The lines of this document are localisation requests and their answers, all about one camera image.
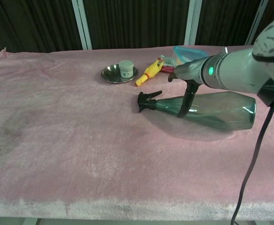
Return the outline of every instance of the black curtain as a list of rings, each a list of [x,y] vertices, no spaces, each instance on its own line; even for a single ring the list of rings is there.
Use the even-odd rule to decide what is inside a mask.
[[[257,36],[262,32],[263,29],[265,29],[269,23],[271,23],[274,20],[274,0],[269,0],[266,9],[264,11],[264,14],[262,16],[262,19],[259,22],[259,26],[257,28],[257,31],[255,32],[254,38],[252,40],[252,44],[254,43]]]
[[[260,0],[203,0],[196,45],[244,45]]]
[[[0,50],[82,49],[71,0],[0,0]]]
[[[183,45],[189,0],[84,0],[93,49]]]

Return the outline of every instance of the pink table cover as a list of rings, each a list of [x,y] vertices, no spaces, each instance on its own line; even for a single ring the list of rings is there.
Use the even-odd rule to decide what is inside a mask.
[[[268,109],[256,97],[251,130],[220,132],[138,113],[140,91],[180,96],[184,81],[160,73],[135,87],[101,78],[127,59],[141,74],[161,54],[172,47],[0,53],[0,217],[231,218]],[[202,85],[206,92],[217,90]],[[274,219],[274,118],[237,218]]]

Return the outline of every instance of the yellow rubber chicken toy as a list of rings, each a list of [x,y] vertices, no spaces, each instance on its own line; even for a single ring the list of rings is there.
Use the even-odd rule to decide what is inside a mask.
[[[164,64],[164,61],[161,61],[160,65],[158,66],[159,60],[156,60],[153,64],[151,64],[149,67],[146,68],[145,72],[143,73],[143,75],[136,80],[135,85],[137,87],[140,87],[143,85],[143,83],[149,79],[149,78],[153,78],[158,72],[160,72],[160,70],[162,69],[162,66]]]

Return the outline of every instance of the metal dish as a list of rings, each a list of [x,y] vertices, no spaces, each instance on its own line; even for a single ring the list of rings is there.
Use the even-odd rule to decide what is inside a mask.
[[[118,64],[110,65],[103,69],[101,77],[110,83],[125,83],[131,81],[138,75],[138,70],[133,68],[133,76],[130,78],[122,78]]]

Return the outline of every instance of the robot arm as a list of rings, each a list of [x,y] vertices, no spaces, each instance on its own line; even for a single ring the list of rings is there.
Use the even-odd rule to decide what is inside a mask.
[[[169,81],[182,79],[187,89],[194,85],[231,91],[253,93],[269,106],[274,100],[274,21],[258,36],[253,48],[236,52],[223,52],[177,66]],[[191,99],[185,93],[185,99]]]

